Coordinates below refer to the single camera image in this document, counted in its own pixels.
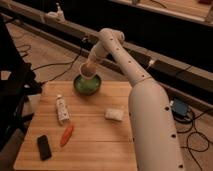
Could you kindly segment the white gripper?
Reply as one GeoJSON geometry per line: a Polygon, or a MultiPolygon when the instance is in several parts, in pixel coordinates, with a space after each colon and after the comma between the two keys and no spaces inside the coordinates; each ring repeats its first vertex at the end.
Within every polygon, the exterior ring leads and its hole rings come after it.
{"type": "Polygon", "coordinates": [[[101,43],[94,45],[89,53],[87,64],[83,67],[83,72],[86,76],[91,76],[95,73],[93,65],[101,63],[109,52],[101,43]]]}

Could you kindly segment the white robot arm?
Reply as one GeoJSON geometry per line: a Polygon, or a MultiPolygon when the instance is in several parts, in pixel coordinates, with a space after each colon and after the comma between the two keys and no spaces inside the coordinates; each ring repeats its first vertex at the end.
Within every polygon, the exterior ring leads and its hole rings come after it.
{"type": "Polygon", "coordinates": [[[165,89],[123,48],[121,31],[103,28],[80,74],[96,75],[96,64],[111,54],[132,87],[128,98],[138,171],[185,171],[165,89]]]}

